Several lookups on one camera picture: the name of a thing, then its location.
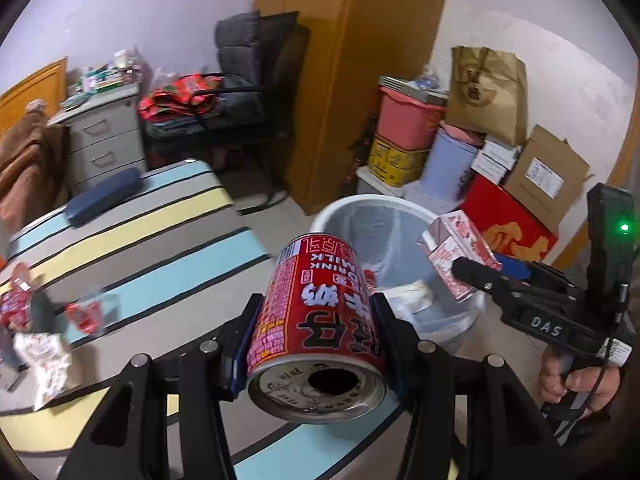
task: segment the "drawer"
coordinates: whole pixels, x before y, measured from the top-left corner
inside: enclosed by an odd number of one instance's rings
[[[138,128],[135,97],[108,103],[70,119],[70,151]]]
[[[137,130],[101,140],[69,156],[69,185],[145,158]]]
[[[84,182],[81,182],[80,184],[76,184],[75,186],[73,186],[71,188],[71,194],[73,196],[76,196],[77,194],[82,193],[83,191],[89,189],[91,186],[94,186],[95,184],[98,184],[98,182],[100,182],[101,180],[104,180],[105,178],[109,178],[111,175],[114,175],[114,174],[118,173],[119,171],[126,170],[127,168],[138,168],[138,170],[141,173],[145,173],[145,171],[146,171],[146,161],[145,160],[139,160],[137,162],[132,162],[131,164],[126,164],[121,168],[116,168],[115,170],[107,171],[106,173],[100,174],[98,176],[94,176],[93,178],[90,178],[89,180],[85,180]]]

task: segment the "hand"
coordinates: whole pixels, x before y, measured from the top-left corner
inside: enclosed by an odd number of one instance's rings
[[[564,397],[568,389],[572,392],[589,393],[595,386],[601,367],[594,366],[571,372],[562,382],[560,377],[560,359],[554,353],[551,345],[547,346],[542,355],[540,377],[538,378],[538,390],[540,397],[546,402],[557,404]],[[616,394],[620,387],[620,370],[609,365],[604,372],[600,386],[591,398],[590,407],[584,410],[582,417],[589,416],[604,408]]]

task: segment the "can opening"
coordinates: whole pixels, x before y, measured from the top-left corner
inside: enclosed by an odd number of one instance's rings
[[[353,390],[358,384],[358,376],[342,368],[318,370],[309,376],[309,385],[321,393],[338,396]]]

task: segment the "chair armrest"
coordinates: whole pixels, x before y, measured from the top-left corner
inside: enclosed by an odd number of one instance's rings
[[[216,88],[215,90],[197,90],[191,95],[191,98],[189,99],[189,105],[193,105],[193,98],[200,95],[238,94],[241,92],[264,92],[264,87],[245,86],[242,88]]]

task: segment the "white wall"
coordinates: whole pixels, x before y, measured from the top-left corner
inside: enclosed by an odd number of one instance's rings
[[[527,65],[530,131],[544,126],[591,166],[586,191],[605,182],[626,135],[637,58],[600,0],[447,0],[431,57],[449,85],[450,49],[488,46]],[[586,218],[586,197],[559,227],[552,262]]]
[[[152,68],[218,68],[217,20],[253,0],[31,0],[0,46],[0,93],[61,57],[98,66],[135,45]]]

